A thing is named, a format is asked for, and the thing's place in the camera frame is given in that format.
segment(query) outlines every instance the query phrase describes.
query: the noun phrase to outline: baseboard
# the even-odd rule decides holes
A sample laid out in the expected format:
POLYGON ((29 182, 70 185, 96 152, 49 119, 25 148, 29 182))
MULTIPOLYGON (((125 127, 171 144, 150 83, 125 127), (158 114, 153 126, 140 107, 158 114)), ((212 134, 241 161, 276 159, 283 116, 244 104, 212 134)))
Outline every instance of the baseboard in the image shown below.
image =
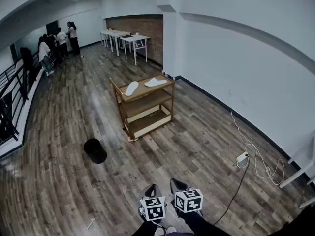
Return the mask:
MULTIPOLYGON (((137 53, 138 56, 143 57, 144 59, 146 58, 144 55, 142 55, 141 53, 137 53)), ((153 63, 154 65, 157 65, 160 68, 163 68, 163 65, 156 62, 155 60, 148 58, 148 61, 150 61, 151 63, 153 63)))
POLYGON ((180 80, 180 79, 182 78, 181 76, 172 77, 172 76, 170 76, 169 74, 165 73, 164 71, 163 71, 163 74, 164 74, 167 78, 169 78, 169 79, 171 79, 171 80, 175 80, 175 81, 180 80))
POLYGON ((18 145, 17 147, 15 147, 15 148, 13 148, 12 150, 8 151, 6 154, 1 155, 1 156, 0 156, 0 159, 2 159, 2 158, 4 158, 4 157, 6 157, 7 155, 9 155, 9 154, 11 154, 11 153, 17 151, 17 150, 20 149, 21 147, 23 147, 23 144, 18 145))
POLYGON ((9 150, 7 153, 1 155, 1 156, 0 156, 0 159, 6 157, 7 155, 9 155, 9 154, 11 154, 11 153, 17 151, 18 149, 20 149, 21 147, 24 146, 24 143, 25 143, 25 135, 26 135, 27 127, 28 127, 30 112, 31 112, 31 109, 32 109, 32 105, 33 105, 33 102, 34 102, 34 98, 36 97, 36 93, 37 93, 37 90, 38 90, 38 88, 39 88, 39 84, 40 84, 41 79, 43 78, 43 76, 44 76, 43 74, 42 74, 42 76, 40 76, 38 85, 37 85, 37 87, 36 87, 36 89, 35 89, 35 92, 34 92, 34 96, 33 96, 32 100, 31 100, 31 104, 30 104, 30 109, 29 109, 29 112, 28 112, 28 116, 26 117, 26 124, 25 124, 24 132, 23 132, 22 144, 20 144, 20 145, 18 145, 17 147, 15 147, 15 148, 9 150))
POLYGON ((94 45, 94 44, 100 43, 100 42, 101 42, 101 41, 97 41, 97 42, 94 42, 94 43, 92 43, 92 44, 80 46, 80 49, 83 48, 83 47, 88 47, 88 46, 90 46, 90 45, 94 45))
POLYGON ((41 82, 41 79, 43 78, 43 76, 44 76, 44 75, 42 74, 41 77, 40 77, 40 79, 39 79, 38 85, 37 85, 37 87, 36 87, 36 89, 35 89, 34 96, 33 96, 32 100, 31 100, 30 110, 29 110, 28 116, 27 116, 27 118, 26 118, 26 124, 25 124, 25 128, 24 128, 24 134, 23 134, 23 140, 22 140, 22 145, 21 145, 21 146, 23 146, 23 145, 24 145, 24 142, 25 142, 25 134, 26 134, 26 130, 27 130, 27 127, 28 127, 30 112, 31 112, 31 109, 32 109, 32 106, 33 106, 34 98, 36 97, 36 93, 37 93, 37 90, 38 90, 38 88, 39 88, 39 85, 40 85, 40 82, 41 82))
MULTIPOLYGON (((199 86, 197 86, 196 84, 194 84, 193 82, 185 79, 182 76, 177 76, 175 77, 175 80, 183 80, 185 81, 187 84, 189 84, 190 86, 192 86, 193 88, 197 89, 198 91, 200 91, 201 93, 203 93, 204 95, 206 95, 207 97, 209 97, 210 99, 212 99, 213 101, 215 101, 216 103, 218 103, 220 106, 222 106, 223 108, 225 108, 226 110, 228 110, 229 112, 231 112, 231 108, 229 106, 227 106, 225 103, 223 103, 222 101, 220 101, 219 99, 215 98, 212 94, 208 93, 207 91, 205 91, 204 89, 200 88, 199 86)), ((257 128, 254 124, 252 124, 250 121, 248 121, 246 118, 244 118, 243 116, 241 116, 238 112, 236 112, 235 110, 233 110, 233 114, 234 116, 236 116, 238 119, 240 119, 242 122, 244 122, 247 126, 249 126, 252 130, 254 130, 258 135, 260 135, 262 138, 264 138, 273 148, 275 148, 287 161, 291 159, 291 157, 282 149, 280 148, 274 141, 272 141, 264 132, 262 132, 259 128, 257 128)), ((301 169, 300 166, 297 165, 296 162, 292 162, 291 165, 297 170, 299 171, 301 169)), ((303 173, 302 176, 304 177, 304 179, 306 181, 311 180, 306 173, 303 173)), ((315 184, 311 183, 310 184, 311 188, 313 189, 313 191, 315 192, 315 184)))

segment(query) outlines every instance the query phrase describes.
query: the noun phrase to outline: black baseboard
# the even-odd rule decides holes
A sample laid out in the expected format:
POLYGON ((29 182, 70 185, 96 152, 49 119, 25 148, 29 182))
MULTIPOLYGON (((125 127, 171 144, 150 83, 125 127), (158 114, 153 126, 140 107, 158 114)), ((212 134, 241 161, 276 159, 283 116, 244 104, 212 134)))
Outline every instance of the black baseboard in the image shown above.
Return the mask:
MULTIPOLYGON (((189 84, 190 86, 192 86, 193 88, 197 89, 198 91, 200 91, 201 93, 203 93, 204 95, 206 95, 207 97, 209 97, 210 99, 212 99, 213 101, 215 101, 216 103, 218 103, 220 106, 222 106, 223 108, 225 108, 226 110, 228 110, 229 112, 232 111, 232 109, 227 106, 225 103, 223 103, 222 101, 220 101, 219 99, 215 98, 213 95, 209 94, 207 91, 205 91, 204 89, 200 88, 199 86, 197 86, 196 84, 194 84, 193 82, 185 79, 182 76, 176 76, 175 80, 183 80, 185 81, 187 84, 189 84)), ((265 139, 272 147, 274 147, 286 160, 290 160, 291 157, 282 149, 280 148, 274 141, 272 141, 264 132, 262 132, 259 128, 257 128, 254 124, 252 124, 250 121, 248 121, 246 118, 244 118, 243 116, 241 116, 238 112, 236 112, 235 110, 233 110, 233 114, 234 116, 236 116, 238 119, 240 119, 242 122, 244 122, 247 126, 249 126, 252 130, 254 130, 258 135, 260 135, 263 139, 265 139)), ((300 166, 297 165, 296 162, 292 162, 291 163, 292 166, 299 171, 301 169, 300 166)), ((306 175, 306 173, 303 173, 302 176, 304 177, 304 179, 306 181, 309 181, 310 178, 306 175)), ((315 184, 311 183, 310 186, 312 187, 313 191, 315 191, 315 184)))
MULTIPOLYGON (((141 53, 137 53, 138 56, 143 57, 144 59, 146 58, 144 55, 142 55, 141 53)), ((150 61, 151 63, 153 63, 154 65, 157 65, 160 68, 163 68, 163 65, 156 62, 155 60, 148 58, 148 61, 150 61)))
POLYGON ((169 79, 171 79, 171 80, 174 80, 174 78, 175 78, 175 81, 180 80, 180 79, 182 78, 181 76, 172 77, 172 76, 170 76, 169 74, 166 74, 165 72, 163 72, 163 74, 164 74, 167 78, 169 78, 169 79))
POLYGON ((88 47, 88 46, 90 46, 90 45, 95 45, 95 44, 100 43, 100 42, 101 42, 101 41, 97 41, 97 42, 94 42, 94 43, 92 43, 92 44, 80 46, 80 49, 83 48, 83 47, 88 47))

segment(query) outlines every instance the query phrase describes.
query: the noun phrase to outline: white cable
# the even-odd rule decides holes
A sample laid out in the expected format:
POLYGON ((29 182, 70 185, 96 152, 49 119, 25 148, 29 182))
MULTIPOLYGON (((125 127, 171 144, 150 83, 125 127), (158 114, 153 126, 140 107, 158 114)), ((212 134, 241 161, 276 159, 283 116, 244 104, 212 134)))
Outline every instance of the white cable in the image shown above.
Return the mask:
POLYGON ((247 142, 249 142, 248 144, 245 145, 245 151, 247 152, 247 154, 249 155, 249 153, 248 153, 248 151, 247 151, 247 146, 253 146, 253 147, 255 148, 255 169, 256 169, 256 174, 257 174, 257 176, 259 176, 259 177, 262 178, 262 179, 269 179, 269 178, 270 178, 270 180, 272 181, 272 183, 273 183, 274 185, 280 185, 280 184, 284 181, 284 171, 285 171, 284 162, 282 161, 282 159, 279 159, 279 160, 278 160, 276 169, 275 169, 275 171, 271 174, 270 168, 266 166, 266 164, 265 164, 265 162, 264 162, 264 159, 262 158, 262 156, 261 156, 259 150, 257 149, 257 147, 256 147, 251 141, 249 141, 249 140, 241 133, 240 128, 239 128, 239 126, 236 124, 235 118, 234 118, 234 116, 233 116, 233 109, 232 109, 232 111, 231 111, 231 116, 232 116, 232 118, 233 118, 233 120, 234 120, 235 126, 236 126, 237 129, 238 129, 238 132, 241 134, 241 136, 244 137, 244 139, 245 139, 247 142), (260 176, 260 175, 258 174, 258 171, 257 171, 257 153, 259 154, 259 156, 260 156, 260 158, 261 158, 261 160, 262 160, 262 163, 263 163, 263 165, 265 166, 266 173, 267 173, 267 175, 268 175, 267 177, 262 177, 262 176, 260 176), (275 182, 273 182, 273 180, 271 179, 271 177, 276 173, 280 161, 282 162, 282 165, 283 165, 283 177, 282 177, 282 181, 281 181, 280 183, 275 183, 275 182))

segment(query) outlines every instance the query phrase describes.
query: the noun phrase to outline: white shirt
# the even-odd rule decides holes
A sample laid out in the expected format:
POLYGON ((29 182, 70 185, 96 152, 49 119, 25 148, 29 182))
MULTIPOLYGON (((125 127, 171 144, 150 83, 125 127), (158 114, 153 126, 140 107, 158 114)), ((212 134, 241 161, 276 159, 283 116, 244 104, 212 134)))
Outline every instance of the white shirt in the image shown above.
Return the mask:
POLYGON ((67 34, 70 33, 70 38, 78 37, 77 30, 75 30, 72 26, 69 28, 67 34))
POLYGON ((50 49, 48 45, 45 42, 41 42, 41 44, 39 45, 39 53, 38 53, 39 62, 41 62, 45 56, 48 56, 49 52, 50 52, 50 49))
POLYGON ((66 37, 67 35, 64 32, 59 32, 57 34, 57 41, 59 42, 59 45, 66 43, 66 40, 65 40, 66 37))

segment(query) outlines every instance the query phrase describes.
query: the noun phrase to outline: black cable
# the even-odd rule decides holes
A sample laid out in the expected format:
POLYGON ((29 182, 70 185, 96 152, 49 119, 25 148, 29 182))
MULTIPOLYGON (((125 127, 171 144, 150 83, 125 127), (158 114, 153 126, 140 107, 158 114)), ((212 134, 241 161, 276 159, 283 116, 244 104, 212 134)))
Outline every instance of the black cable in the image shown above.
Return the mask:
POLYGON ((236 197, 238 191, 239 191, 240 188, 241 188, 243 179, 244 179, 244 177, 245 177, 246 171, 248 170, 249 166, 250 166, 250 157, 248 157, 248 165, 247 165, 247 168, 246 168, 246 170, 245 170, 245 172, 244 172, 244 174, 243 174, 243 177, 242 177, 242 179, 241 179, 240 185, 238 186, 238 189, 237 189, 237 191, 236 191, 234 197, 232 198, 231 202, 230 202, 229 205, 227 206, 227 209, 226 209, 225 213, 221 216, 221 218, 218 219, 218 221, 217 221, 216 223, 213 224, 214 226, 224 217, 224 215, 226 215, 227 211, 229 210, 229 208, 230 208, 230 206, 231 206, 233 200, 235 199, 235 197, 236 197))

